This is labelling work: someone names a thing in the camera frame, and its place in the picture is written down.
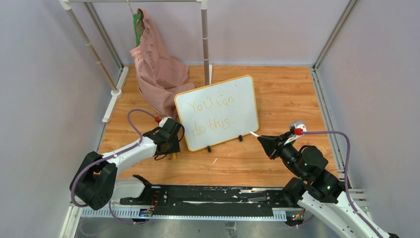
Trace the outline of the yellow framed whiteboard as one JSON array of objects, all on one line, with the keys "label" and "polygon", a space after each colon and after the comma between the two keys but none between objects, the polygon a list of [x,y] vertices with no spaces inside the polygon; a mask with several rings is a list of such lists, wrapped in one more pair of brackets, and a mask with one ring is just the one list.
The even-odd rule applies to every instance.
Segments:
[{"label": "yellow framed whiteboard", "polygon": [[250,75],[176,94],[174,102],[190,151],[237,139],[260,127]]}]

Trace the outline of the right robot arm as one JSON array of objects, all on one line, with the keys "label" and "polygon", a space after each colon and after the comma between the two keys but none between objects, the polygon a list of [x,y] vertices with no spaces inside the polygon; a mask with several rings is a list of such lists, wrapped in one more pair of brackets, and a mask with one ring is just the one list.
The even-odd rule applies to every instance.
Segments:
[{"label": "right robot arm", "polygon": [[295,175],[283,189],[284,203],[308,210],[341,238],[396,238],[397,234],[376,225],[350,196],[347,169],[341,181],[325,168],[328,161],[315,146],[300,150],[293,146],[307,134],[313,132],[292,128],[280,136],[255,136],[271,160],[280,158]]}]

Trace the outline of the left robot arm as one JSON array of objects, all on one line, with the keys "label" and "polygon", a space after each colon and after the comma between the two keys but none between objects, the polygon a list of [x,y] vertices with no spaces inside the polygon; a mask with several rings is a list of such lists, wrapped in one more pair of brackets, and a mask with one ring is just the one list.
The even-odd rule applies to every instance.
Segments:
[{"label": "left robot arm", "polygon": [[123,198],[133,198],[140,205],[148,204],[152,198],[150,182],[141,176],[122,179],[119,175],[144,159],[180,152],[178,134],[184,131],[181,123],[166,117],[156,128],[118,150],[88,153],[69,186],[72,203],[93,210]]}]

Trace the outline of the pink cloth garment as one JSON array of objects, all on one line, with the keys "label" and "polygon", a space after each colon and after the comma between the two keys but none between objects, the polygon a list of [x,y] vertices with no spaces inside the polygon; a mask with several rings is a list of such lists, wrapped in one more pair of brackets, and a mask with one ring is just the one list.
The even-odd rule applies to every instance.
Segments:
[{"label": "pink cloth garment", "polygon": [[143,11],[141,43],[130,51],[136,69],[138,88],[147,103],[159,114],[177,119],[175,95],[195,89],[189,82],[189,66],[172,57],[158,28]]}]

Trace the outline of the white clothes rack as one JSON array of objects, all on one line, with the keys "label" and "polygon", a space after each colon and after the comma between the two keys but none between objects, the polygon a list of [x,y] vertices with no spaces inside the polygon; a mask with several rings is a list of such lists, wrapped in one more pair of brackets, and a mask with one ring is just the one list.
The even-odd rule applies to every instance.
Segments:
[{"label": "white clothes rack", "polygon": [[[92,2],[94,0],[80,0],[79,3],[84,2]],[[208,1],[207,0],[196,0],[196,3],[200,5],[201,9],[201,24],[202,24],[202,39],[203,39],[203,65],[204,65],[204,75],[205,75],[205,85],[210,85],[212,81],[212,69],[213,66],[210,64],[209,61],[209,41],[208,41]],[[85,45],[91,50],[93,56],[96,59],[96,64],[101,68],[103,73],[105,74],[105,78],[108,84],[111,87],[111,100],[107,106],[105,114],[103,116],[102,122],[108,123],[111,121],[111,117],[115,111],[117,103],[119,99],[123,96],[122,89],[125,85],[125,82],[128,78],[129,74],[129,67],[124,65],[122,71],[119,69],[119,78],[117,82],[114,82],[113,78],[111,77],[110,73],[108,72],[106,66],[103,63],[103,60],[97,53],[95,47],[93,46],[91,40],[89,39],[88,35],[84,31],[84,28],[80,24],[77,16],[75,15],[71,3],[72,0],[60,0],[60,5],[62,6],[63,10],[68,14],[70,20],[72,21],[73,25],[76,27],[77,31],[79,32],[80,36],[82,37]]]}]

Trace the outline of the green clothes hanger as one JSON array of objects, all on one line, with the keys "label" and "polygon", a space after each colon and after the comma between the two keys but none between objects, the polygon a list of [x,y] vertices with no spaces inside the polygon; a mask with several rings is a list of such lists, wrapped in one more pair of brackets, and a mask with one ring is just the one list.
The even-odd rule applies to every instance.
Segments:
[{"label": "green clothes hanger", "polygon": [[144,14],[140,8],[138,8],[137,11],[134,12],[129,0],[127,0],[127,4],[129,5],[130,11],[132,13],[136,47],[138,47],[141,43],[141,36],[144,31],[144,26],[143,26]]}]

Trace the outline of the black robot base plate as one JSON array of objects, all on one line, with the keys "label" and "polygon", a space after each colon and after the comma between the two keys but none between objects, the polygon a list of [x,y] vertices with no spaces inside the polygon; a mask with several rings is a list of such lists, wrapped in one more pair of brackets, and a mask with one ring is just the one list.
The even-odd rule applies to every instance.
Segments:
[{"label": "black robot base plate", "polygon": [[115,198],[83,218],[150,220],[270,221],[297,228],[313,219],[285,198],[280,187],[164,185],[146,186],[138,197]]}]

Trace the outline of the aluminium frame post right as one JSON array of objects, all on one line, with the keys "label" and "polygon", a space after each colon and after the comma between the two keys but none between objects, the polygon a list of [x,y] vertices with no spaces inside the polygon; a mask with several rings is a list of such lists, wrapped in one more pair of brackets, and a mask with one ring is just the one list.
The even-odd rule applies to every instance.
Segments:
[{"label": "aluminium frame post right", "polygon": [[[344,27],[346,21],[351,16],[352,11],[354,10],[355,6],[358,4],[357,0],[348,0],[347,4],[341,13],[338,21],[335,23],[333,30],[329,34],[327,41],[325,42],[324,46],[318,57],[316,58],[315,63],[312,65],[310,72],[313,81],[313,85],[315,88],[315,94],[317,97],[318,105],[321,111],[323,123],[325,129],[327,130],[334,130],[335,129],[335,122],[332,117],[332,113],[330,110],[328,98],[324,91],[323,82],[320,75],[320,68],[326,59],[331,47],[333,46],[336,38],[338,37],[340,31]],[[339,145],[339,139],[337,135],[330,134],[327,136],[329,145],[331,147],[334,164],[337,169],[338,178],[340,181],[345,180],[345,153],[341,151]]]}]

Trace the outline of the aluminium frame post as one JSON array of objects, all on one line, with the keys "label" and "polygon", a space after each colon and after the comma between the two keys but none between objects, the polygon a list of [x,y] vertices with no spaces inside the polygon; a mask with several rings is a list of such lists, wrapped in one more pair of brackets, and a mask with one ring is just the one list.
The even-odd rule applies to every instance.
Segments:
[{"label": "aluminium frame post", "polygon": [[[335,122],[332,117],[332,113],[330,110],[328,98],[324,91],[323,82],[320,75],[320,68],[326,59],[331,47],[333,46],[336,38],[338,37],[340,31],[344,27],[346,21],[351,16],[352,11],[354,10],[355,6],[358,4],[357,0],[348,0],[347,4],[341,13],[338,21],[335,23],[333,30],[329,34],[327,41],[325,42],[324,46],[318,57],[316,58],[315,63],[312,65],[310,72],[313,81],[313,85],[315,88],[315,94],[317,97],[318,105],[321,111],[323,123],[325,129],[327,130],[334,130],[335,129]],[[337,135],[330,134],[327,136],[329,145],[331,147],[334,164],[337,169],[338,178],[340,181],[345,180],[345,153],[341,151],[339,145],[339,139]]]},{"label": "aluminium frame post", "polygon": [[110,53],[114,63],[119,67],[120,71],[123,70],[124,65],[118,56],[118,53],[95,9],[95,6],[92,2],[84,2],[83,3],[87,13],[89,14],[93,24],[95,25],[97,31],[99,32],[100,37],[102,38],[102,41],[104,42],[108,52]]}]

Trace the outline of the aluminium frame post left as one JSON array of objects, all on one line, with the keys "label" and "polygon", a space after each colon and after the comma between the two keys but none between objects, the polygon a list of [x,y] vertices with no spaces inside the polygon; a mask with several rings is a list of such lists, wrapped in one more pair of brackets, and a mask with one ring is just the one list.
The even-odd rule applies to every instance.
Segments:
[{"label": "aluminium frame post left", "polygon": [[93,24],[95,25],[97,31],[99,32],[100,37],[102,38],[102,41],[104,42],[108,52],[110,53],[114,63],[119,67],[120,71],[123,70],[124,65],[118,56],[118,53],[95,9],[95,6],[92,2],[84,2],[83,3],[87,13],[89,14]]}]

